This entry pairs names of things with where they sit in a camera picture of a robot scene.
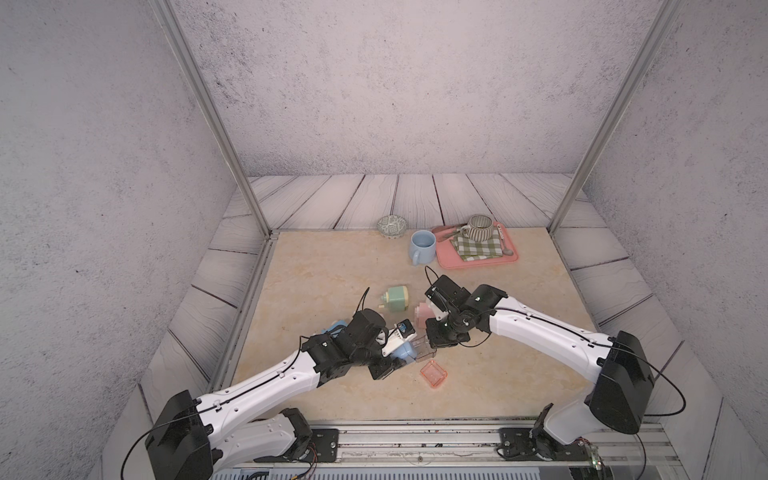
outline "black cable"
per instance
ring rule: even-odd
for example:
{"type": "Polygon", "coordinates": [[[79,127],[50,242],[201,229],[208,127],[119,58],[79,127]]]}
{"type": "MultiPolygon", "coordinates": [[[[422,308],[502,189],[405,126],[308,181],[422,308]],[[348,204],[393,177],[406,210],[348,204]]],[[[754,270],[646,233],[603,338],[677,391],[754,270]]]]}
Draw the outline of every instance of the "black cable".
{"type": "Polygon", "coordinates": [[[475,348],[476,346],[480,346],[480,345],[482,345],[483,343],[485,343],[485,341],[486,341],[487,339],[489,339],[489,338],[491,338],[491,333],[488,333],[488,336],[486,336],[486,337],[483,339],[483,341],[482,341],[482,342],[480,342],[480,343],[476,343],[475,345],[465,345],[465,344],[463,344],[463,343],[461,343],[461,342],[459,342],[458,344],[459,344],[459,345],[461,345],[461,346],[465,346],[465,347],[467,347],[468,349],[473,349],[473,348],[475,348]]]}
{"type": "Polygon", "coordinates": [[[360,305],[362,304],[363,309],[366,308],[366,295],[368,295],[368,290],[371,290],[371,287],[369,286],[366,288],[366,291],[362,293],[362,296],[360,297],[360,301],[357,303],[357,309],[355,310],[355,313],[358,313],[360,311],[360,305]]]}
{"type": "Polygon", "coordinates": [[[201,414],[201,413],[205,413],[205,412],[209,412],[210,410],[213,410],[213,409],[215,409],[215,408],[216,408],[216,406],[214,405],[214,406],[212,406],[212,407],[210,407],[210,408],[207,408],[207,409],[205,409],[205,410],[202,410],[202,411],[200,411],[200,412],[195,412],[195,413],[193,413],[193,414],[191,414],[191,415],[187,415],[187,416],[181,417],[181,418],[179,418],[179,419],[173,419],[173,420],[171,420],[170,422],[161,423],[160,425],[158,425],[158,426],[156,426],[156,427],[152,427],[151,429],[149,429],[149,430],[147,430],[146,432],[142,433],[142,434],[141,434],[141,436],[140,436],[138,439],[136,439],[136,442],[134,442],[134,444],[133,444],[133,445],[131,445],[131,447],[128,449],[128,453],[126,453],[126,454],[125,454],[125,458],[123,459],[123,465],[120,467],[120,480],[125,480],[125,477],[124,477],[124,473],[125,473],[125,464],[128,462],[128,457],[129,457],[129,456],[131,456],[131,452],[133,452],[133,451],[134,451],[134,449],[136,448],[136,445],[138,445],[138,444],[139,444],[139,442],[141,442],[141,439],[142,439],[142,438],[144,438],[145,436],[149,435],[149,434],[150,434],[150,433],[152,433],[154,430],[157,430],[157,429],[159,429],[160,427],[165,427],[166,425],[170,425],[171,423],[179,422],[179,421],[181,421],[181,420],[190,419],[190,418],[192,418],[192,417],[194,417],[194,416],[196,416],[196,415],[199,415],[199,414],[201,414]]]}
{"type": "Polygon", "coordinates": [[[304,477],[306,477],[306,475],[308,473],[310,473],[310,471],[312,470],[312,467],[317,468],[317,452],[315,451],[315,449],[312,446],[309,446],[308,449],[311,450],[312,453],[314,454],[314,459],[311,462],[308,462],[307,460],[300,460],[300,462],[309,463],[310,467],[306,471],[304,471],[302,473],[299,473],[298,475],[294,475],[293,477],[291,477],[290,480],[304,478],[304,477]]]}
{"type": "Polygon", "coordinates": [[[674,384],[674,382],[672,382],[672,380],[670,380],[670,379],[669,379],[669,377],[667,377],[666,375],[664,375],[664,374],[661,372],[661,370],[659,370],[659,369],[658,369],[658,368],[656,368],[655,366],[651,365],[651,364],[650,364],[650,363],[649,363],[649,362],[648,362],[646,359],[644,359],[643,357],[639,356],[639,355],[638,355],[638,354],[636,354],[635,352],[632,352],[632,351],[630,351],[630,350],[624,350],[624,349],[620,349],[620,348],[617,348],[616,346],[601,345],[600,343],[593,343],[593,345],[595,345],[595,346],[602,346],[602,347],[605,347],[605,348],[609,348],[609,349],[616,349],[616,350],[618,350],[619,352],[629,353],[630,355],[632,355],[632,356],[633,356],[633,357],[635,357],[636,359],[642,360],[642,362],[643,362],[643,363],[645,363],[646,365],[648,365],[649,367],[651,367],[651,368],[652,368],[652,369],[653,369],[653,370],[654,370],[656,373],[658,373],[658,374],[659,374],[659,376],[660,376],[661,378],[663,378],[663,379],[667,380],[667,383],[669,383],[670,385],[672,385],[672,388],[673,388],[673,389],[677,390],[677,394],[678,394],[678,395],[680,396],[680,398],[683,400],[683,406],[682,406],[682,407],[680,407],[680,409],[679,409],[679,410],[677,410],[676,412],[672,412],[672,413],[646,413],[646,414],[645,414],[645,416],[646,416],[646,417],[671,417],[671,416],[679,415],[679,414],[681,414],[681,413],[682,413],[682,412],[685,410],[685,408],[688,406],[688,401],[685,399],[685,395],[683,395],[683,392],[681,392],[681,391],[680,391],[680,389],[679,389],[679,388],[677,388],[677,385],[675,385],[675,384],[674,384]]]}
{"type": "Polygon", "coordinates": [[[635,480],[640,480],[640,477],[643,476],[645,473],[645,465],[648,463],[648,454],[645,452],[645,444],[643,443],[643,440],[640,438],[640,434],[635,435],[637,437],[637,441],[640,442],[640,446],[643,447],[643,469],[640,470],[640,474],[637,476],[635,480]]]}
{"type": "Polygon", "coordinates": [[[248,475],[248,476],[245,478],[245,480],[256,480],[256,478],[259,478],[259,477],[268,477],[268,476],[270,476],[270,473],[269,473],[269,472],[254,472],[254,473],[252,473],[252,474],[248,475]]]}
{"type": "Polygon", "coordinates": [[[435,274],[435,277],[436,277],[436,278],[435,278],[435,282],[437,281],[437,279],[438,279],[438,278],[440,278],[440,276],[439,276],[439,275],[437,274],[437,272],[435,272],[435,271],[432,269],[432,267],[430,267],[429,265],[425,265],[425,266],[424,266],[424,274],[427,276],[427,283],[429,283],[429,286],[432,286],[432,285],[434,285],[434,284],[435,284],[435,282],[431,282],[431,281],[429,281],[429,273],[427,273],[427,270],[429,270],[429,271],[431,271],[432,273],[434,273],[434,274],[435,274]]]}
{"type": "Polygon", "coordinates": [[[516,458],[523,458],[523,457],[530,457],[531,455],[527,454],[520,454],[520,455],[513,455],[511,457],[508,457],[507,455],[503,455],[499,452],[499,450],[503,450],[504,447],[496,447],[496,455],[502,457],[504,460],[515,460],[516,458]]]}
{"type": "MultiPolygon", "coordinates": [[[[299,337],[299,349],[296,351],[296,356],[293,357],[293,361],[281,373],[285,373],[288,370],[290,370],[291,367],[299,359],[299,355],[301,354],[301,345],[302,345],[301,339],[302,338],[307,338],[307,337],[305,337],[305,336],[300,336],[299,337]]],[[[138,445],[139,442],[141,441],[141,439],[144,438],[145,436],[149,435],[150,433],[152,433],[153,431],[159,429],[160,427],[165,427],[166,425],[170,425],[171,423],[175,423],[175,422],[180,422],[181,420],[190,419],[190,418],[192,418],[192,417],[194,417],[196,415],[199,415],[201,413],[209,412],[209,411],[211,411],[211,410],[213,410],[215,408],[218,408],[221,405],[226,405],[227,403],[232,402],[233,400],[240,398],[241,396],[245,395],[248,392],[252,392],[253,390],[259,388],[260,386],[266,385],[267,383],[269,383],[272,380],[274,380],[276,378],[279,378],[279,377],[280,377],[280,374],[278,373],[277,375],[269,378],[268,380],[265,380],[264,382],[261,382],[259,385],[253,386],[253,387],[249,388],[248,390],[246,390],[245,392],[238,393],[237,395],[235,395],[231,399],[225,400],[225,401],[223,401],[222,403],[220,403],[218,405],[214,405],[214,406],[208,407],[207,409],[200,410],[199,412],[195,412],[195,413],[193,413],[191,415],[186,415],[186,416],[180,417],[178,419],[170,420],[169,422],[161,423],[160,425],[154,426],[151,429],[147,430],[145,433],[142,433],[141,436],[138,439],[136,439],[136,442],[134,442],[134,444],[131,445],[131,447],[128,449],[128,453],[125,454],[125,458],[123,459],[123,465],[120,467],[120,479],[121,480],[125,480],[125,477],[124,477],[125,464],[128,462],[128,457],[131,456],[131,453],[136,448],[136,445],[138,445]]]]}

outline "mounting plate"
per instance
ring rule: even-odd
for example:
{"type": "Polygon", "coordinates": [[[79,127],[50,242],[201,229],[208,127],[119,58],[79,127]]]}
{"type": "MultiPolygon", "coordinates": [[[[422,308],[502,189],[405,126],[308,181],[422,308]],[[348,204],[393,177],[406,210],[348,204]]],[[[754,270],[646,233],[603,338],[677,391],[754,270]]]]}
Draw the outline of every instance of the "mounting plate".
{"type": "MultiPolygon", "coordinates": [[[[317,463],[334,463],[336,453],[339,450],[339,430],[338,429],[312,429],[312,439],[310,445],[315,445],[317,452],[317,463]]],[[[301,457],[301,462],[312,460],[312,452],[306,451],[301,457]]],[[[253,460],[255,463],[281,463],[285,462],[282,457],[261,457],[253,460]]]]}
{"type": "MultiPolygon", "coordinates": [[[[506,457],[505,460],[510,462],[531,462],[537,460],[544,462],[533,451],[530,433],[530,429],[499,429],[498,434],[501,437],[502,443],[499,446],[498,452],[503,454],[506,457]]],[[[557,452],[554,460],[559,462],[588,462],[591,460],[591,457],[584,446],[571,443],[557,452]]]]}

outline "white wooden plank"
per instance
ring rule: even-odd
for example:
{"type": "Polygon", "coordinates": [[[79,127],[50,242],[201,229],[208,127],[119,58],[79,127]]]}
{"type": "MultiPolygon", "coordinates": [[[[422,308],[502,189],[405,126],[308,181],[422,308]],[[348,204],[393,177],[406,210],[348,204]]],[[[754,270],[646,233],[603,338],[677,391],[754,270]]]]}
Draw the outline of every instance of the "white wooden plank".
{"type": "Polygon", "coordinates": [[[195,398],[202,395],[207,387],[208,381],[203,373],[181,344],[167,332],[141,379],[141,389],[152,420],[157,419],[170,397],[189,390],[195,398]]]}
{"type": "MultiPolygon", "coordinates": [[[[571,179],[563,174],[503,174],[528,199],[552,218],[571,179]]],[[[584,192],[577,199],[587,200],[584,192]]],[[[575,201],[563,219],[562,227],[605,227],[600,214],[588,201],[575,201]]]]}
{"type": "Polygon", "coordinates": [[[757,448],[754,439],[727,402],[723,402],[709,455],[703,480],[768,478],[766,456],[757,448]]]}
{"type": "Polygon", "coordinates": [[[620,330],[636,336],[646,359],[657,368],[667,364],[683,338],[662,307],[652,296],[600,326],[603,333],[616,336],[620,330]]]}
{"type": "Polygon", "coordinates": [[[629,260],[588,266],[571,274],[596,323],[604,322],[651,294],[629,260]]]}
{"type": "Polygon", "coordinates": [[[568,209],[561,227],[605,228],[605,220],[589,202],[575,201],[568,209]]]}
{"type": "Polygon", "coordinates": [[[552,218],[570,179],[563,174],[502,174],[515,188],[552,218]]]}
{"type": "Polygon", "coordinates": [[[96,458],[96,463],[94,464],[94,467],[91,469],[91,473],[88,475],[88,480],[102,480],[102,479],[103,477],[101,476],[101,453],[99,453],[98,458],[96,458]]]}
{"type": "Polygon", "coordinates": [[[333,228],[361,181],[361,174],[333,175],[280,228],[333,228]]]}
{"type": "Polygon", "coordinates": [[[466,223],[474,214],[492,216],[472,182],[464,174],[436,174],[435,188],[446,225],[466,223]]]}
{"type": "Polygon", "coordinates": [[[168,329],[210,378],[229,339],[237,309],[191,286],[168,329]]]}
{"type": "MultiPolygon", "coordinates": [[[[687,407],[679,415],[646,416],[645,421],[658,421],[664,426],[688,476],[701,478],[723,396],[686,343],[672,357],[664,375],[683,391],[687,407]]],[[[659,378],[646,413],[674,412],[682,404],[677,392],[664,379],[659,378]]]]}
{"type": "Polygon", "coordinates": [[[376,228],[379,218],[392,211],[396,184],[397,175],[366,175],[336,229],[376,228]]]}
{"type": "Polygon", "coordinates": [[[549,219],[499,174],[470,174],[493,217],[505,227],[546,227],[549,219]]]}
{"type": "Polygon", "coordinates": [[[628,257],[607,228],[560,228],[554,235],[568,268],[582,268],[628,257]]]}
{"type": "Polygon", "coordinates": [[[329,175],[296,177],[259,202],[270,228],[285,223],[329,178],[329,175]]]}
{"type": "MultiPolygon", "coordinates": [[[[283,175],[270,175],[267,177],[248,177],[250,187],[253,189],[253,194],[256,195],[257,201],[262,201],[274,193],[278,188],[287,184],[293,179],[291,176],[283,175]]],[[[227,207],[227,211],[224,212],[224,218],[235,217],[238,215],[250,215],[248,205],[245,203],[243,193],[239,188],[235,189],[235,193],[232,194],[232,200],[227,207]]]]}
{"type": "Polygon", "coordinates": [[[224,218],[214,233],[208,248],[230,252],[259,253],[264,233],[253,215],[224,218]]]}
{"type": "Polygon", "coordinates": [[[256,200],[263,201],[271,194],[286,186],[294,178],[291,175],[267,175],[252,179],[250,187],[253,188],[253,194],[256,200]]]}
{"type": "Polygon", "coordinates": [[[399,175],[392,213],[405,218],[409,228],[443,225],[432,175],[399,175]]]}
{"type": "Polygon", "coordinates": [[[257,256],[250,253],[206,250],[192,285],[240,306],[257,256]]]}
{"type": "MultiPolygon", "coordinates": [[[[128,449],[136,442],[139,435],[152,428],[147,407],[141,398],[138,386],[131,392],[128,404],[112,429],[101,456],[104,462],[104,478],[120,478],[120,468],[123,465],[128,449]]],[[[140,442],[128,457],[125,464],[126,480],[154,480],[152,465],[147,456],[144,443],[140,442]]]]}

